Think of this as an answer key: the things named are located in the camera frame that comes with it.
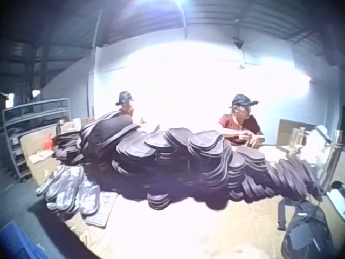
baseball cap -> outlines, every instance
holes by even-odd
[[[258,101],[252,101],[251,99],[249,99],[247,96],[245,96],[244,94],[236,94],[236,96],[234,97],[232,103],[231,103],[231,107],[232,106],[253,106],[258,104]]]
[[[122,105],[127,101],[133,101],[132,95],[128,91],[122,91],[119,94],[119,101],[116,103],[116,106]]]

shelving rack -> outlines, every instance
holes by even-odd
[[[43,106],[53,104],[56,107],[50,108],[44,111]],[[9,113],[18,113],[20,115],[9,118]],[[61,116],[68,114],[71,117],[70,111],[70,100],[69,98],[60,98],[60,99],[52,99],[52,100],[43,100],[43,101],[36,101],[28,104],[17,105],[9,109],[5,109],[2,111],[3,116],[3,129],[5,133],[5,138],[9,150],[9,157],[13,164],[13,173],[18,181],[22,182],[25,181],[26,177],[31,174],[30,170],[26,167],[26,161],[23,157],[23,151],[20,146],[19,138],[33,133],[35,131],[40,131],[45,128],[52,127],[56,125],[56,123],[45,125],[45,126],[38,126],[34,128],[30,128],[28,130],[23,130],[19,132],[11,133],[9,127],[14,127],[16,125],[20,125],[23,122],[28,122],[29,120],[39,119],[55,114],[61,114]]]

window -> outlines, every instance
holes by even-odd
[[[41,90],[33,90],[32,91],[32,97],[36,97],[37,95],[39,95],[41,93]]]
[[[6,109],[7,108],[11,108],[14,106],[15,104],[15,94],[14,93],[10,93],[8,96],[8,100],[6,101]]]

red bag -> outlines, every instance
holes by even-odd
[[[53,149],[53,140],[52,134],[49,134],[47,140],[44,142],[44,150],[52,150]]]

hand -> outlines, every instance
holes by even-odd
[[[249,145],[252,148],[259,147],[264,142],[264,137],[262,135],[252,135],[252,138],[249,141]]]
[[[241,131],[239,133],[238,139],[239,140],[251,140],[253,136],[253,133],[251,131]]]

